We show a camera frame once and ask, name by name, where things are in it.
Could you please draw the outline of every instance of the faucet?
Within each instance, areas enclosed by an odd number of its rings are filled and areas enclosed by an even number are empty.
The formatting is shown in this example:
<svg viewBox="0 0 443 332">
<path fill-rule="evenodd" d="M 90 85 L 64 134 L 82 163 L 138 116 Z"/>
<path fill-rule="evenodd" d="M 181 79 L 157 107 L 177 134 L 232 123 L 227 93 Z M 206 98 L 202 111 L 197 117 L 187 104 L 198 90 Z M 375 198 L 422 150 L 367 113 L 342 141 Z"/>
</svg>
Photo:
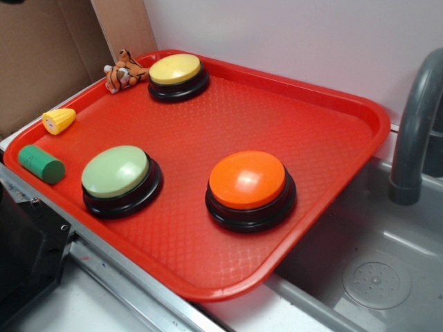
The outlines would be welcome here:
<svg viewBox="0 0 443 332">
<path fill-rule="evenodd" d="M 443 176 L 443 48 L 423 61 L 406 103 L 390 174 L 389 197 L 412 205 L 420 198 L 422 172 Z"/>
</svg>

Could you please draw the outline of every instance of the tiger toy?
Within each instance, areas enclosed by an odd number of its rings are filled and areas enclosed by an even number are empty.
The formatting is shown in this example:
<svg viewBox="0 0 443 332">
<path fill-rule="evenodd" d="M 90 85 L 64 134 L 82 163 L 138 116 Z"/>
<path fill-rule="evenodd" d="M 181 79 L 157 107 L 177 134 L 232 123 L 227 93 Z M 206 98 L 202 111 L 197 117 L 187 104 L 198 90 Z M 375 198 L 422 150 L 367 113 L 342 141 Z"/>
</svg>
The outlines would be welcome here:
<svg viewBox="0 0 443 332">
<path fill-rule="evenodd" d="M 142 67 L 126 48 L 120 51 L 115 66 L 106 65 L 103 68 L 106 74 L 106 88 L 111 93 L 133 86 L 149 77 L 149 69 Z"/>
</svg>

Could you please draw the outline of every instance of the plastic tray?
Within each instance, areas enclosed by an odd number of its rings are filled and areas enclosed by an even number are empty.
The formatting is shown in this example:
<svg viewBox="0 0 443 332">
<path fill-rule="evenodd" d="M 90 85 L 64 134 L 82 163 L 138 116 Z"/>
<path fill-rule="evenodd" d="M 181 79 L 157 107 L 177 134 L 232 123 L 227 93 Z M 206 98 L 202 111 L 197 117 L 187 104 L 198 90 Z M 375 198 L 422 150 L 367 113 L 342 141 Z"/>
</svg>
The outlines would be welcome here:
<svg viewBox="0 0 443 332">
<path fill-rule="evenodd" d="M 139 59 L 145 66 L 175 53 Z M 5 164 L 180 296 L 228 299 L 263 282 L 371 157 L 390 131 L 379 105 L 353 95 L 199 56 L 210 86 L 186 102 L 154 101 L 147 82 L 110 94 L 104 80 L 66 103 L 78 113 L 57 136 L 41 122 L 7 148 Z M 47 185 L 17 161 L 35 144 L 66 165 Z M 163 171 L 164 187 L 147 208 L 110 221 L 82 201 L 81 174 L 100 152 L 135 145 Z M 277 156 L 297 185 L 296 208 L 280 225 L 256 234 L 217 226 L 205 206 L 211 169 L 247 149 Z"/>
</svg>

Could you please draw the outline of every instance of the stainless steel sink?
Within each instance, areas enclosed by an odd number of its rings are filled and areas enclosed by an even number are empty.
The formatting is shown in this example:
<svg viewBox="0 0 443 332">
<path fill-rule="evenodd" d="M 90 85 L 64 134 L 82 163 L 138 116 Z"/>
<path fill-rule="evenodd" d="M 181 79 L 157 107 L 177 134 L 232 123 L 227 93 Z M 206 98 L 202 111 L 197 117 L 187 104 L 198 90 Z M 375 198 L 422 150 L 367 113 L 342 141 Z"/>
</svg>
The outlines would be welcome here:
<svg viewBox="0 0 443 332">
<path fill-rule="evenodd" d="M 337 331 L 442 331 L 443 182 L 404 207 L 389 173 L 373 158 L 266 284 Z"/>
</svg>

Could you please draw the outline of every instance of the toy corn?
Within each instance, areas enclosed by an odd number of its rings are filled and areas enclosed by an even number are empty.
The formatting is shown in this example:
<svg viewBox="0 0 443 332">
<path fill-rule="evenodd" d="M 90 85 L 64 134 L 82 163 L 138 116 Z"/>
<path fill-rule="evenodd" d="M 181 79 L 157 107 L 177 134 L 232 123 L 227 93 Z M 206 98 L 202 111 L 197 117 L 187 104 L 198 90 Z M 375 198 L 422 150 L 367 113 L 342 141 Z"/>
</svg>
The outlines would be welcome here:
<svg viewBox="0 0 443 332">
<path fill-rule="evenodd" d="M 73 109 L 53 109 L 43 113 L 42 122 L 47 131 L 57 135 L 64 131 L 75 120 Z"/>
</svg>

